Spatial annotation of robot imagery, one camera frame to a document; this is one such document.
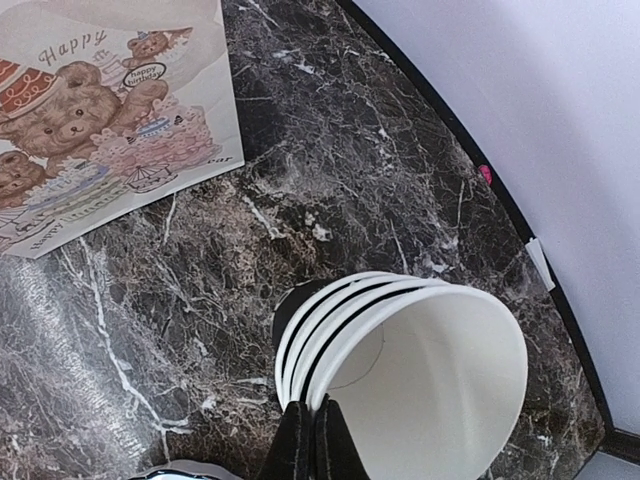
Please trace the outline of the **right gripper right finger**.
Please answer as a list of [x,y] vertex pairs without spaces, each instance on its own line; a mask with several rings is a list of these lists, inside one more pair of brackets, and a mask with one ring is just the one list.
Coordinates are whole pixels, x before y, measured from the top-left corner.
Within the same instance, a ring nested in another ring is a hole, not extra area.
[[328,395],[314,419],[314,474],[319,480],[369,480],[340,405]]

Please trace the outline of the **stack of paper coffee cups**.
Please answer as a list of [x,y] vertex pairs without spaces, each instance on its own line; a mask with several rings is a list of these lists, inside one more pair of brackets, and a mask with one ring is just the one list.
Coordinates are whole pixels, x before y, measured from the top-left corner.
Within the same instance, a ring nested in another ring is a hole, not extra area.
[[482,290],[381,271],[312,280],[274,311],[275,388],[314,419],[337,401],[370,479],[477,479],[505,447],[528,360],[511,311]]

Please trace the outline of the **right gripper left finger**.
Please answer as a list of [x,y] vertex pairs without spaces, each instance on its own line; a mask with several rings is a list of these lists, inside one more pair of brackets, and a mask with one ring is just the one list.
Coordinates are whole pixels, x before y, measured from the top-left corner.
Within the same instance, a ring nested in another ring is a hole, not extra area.
[[290,402],[280,420],[260,480],[310,478],[312,416],[304,402]]

